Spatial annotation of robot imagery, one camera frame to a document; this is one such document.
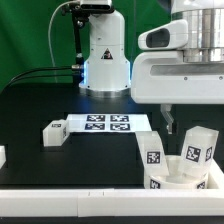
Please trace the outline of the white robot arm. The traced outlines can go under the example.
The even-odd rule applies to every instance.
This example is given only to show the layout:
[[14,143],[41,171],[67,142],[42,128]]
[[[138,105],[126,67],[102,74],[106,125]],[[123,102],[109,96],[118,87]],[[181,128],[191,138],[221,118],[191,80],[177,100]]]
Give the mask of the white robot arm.
[[171,21],[142,33],[143,51],[124,55],[124,18],[103,7],[111,0],[81,0],[90,11],[90,56],[80,90],[97,97],[129,92],[140,104],[158,104],[173,127],[174,104],[224,104],[224,0],[158,0]]

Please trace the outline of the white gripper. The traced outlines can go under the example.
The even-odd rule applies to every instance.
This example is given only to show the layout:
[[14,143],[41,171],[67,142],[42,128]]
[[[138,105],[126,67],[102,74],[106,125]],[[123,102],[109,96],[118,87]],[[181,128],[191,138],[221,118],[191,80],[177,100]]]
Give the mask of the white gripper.
[[171,104],[224,104],[224,63],[185,63],[181,51],[141,53],[133,64],[131,97],[139,104],[161,104],[173,134]]

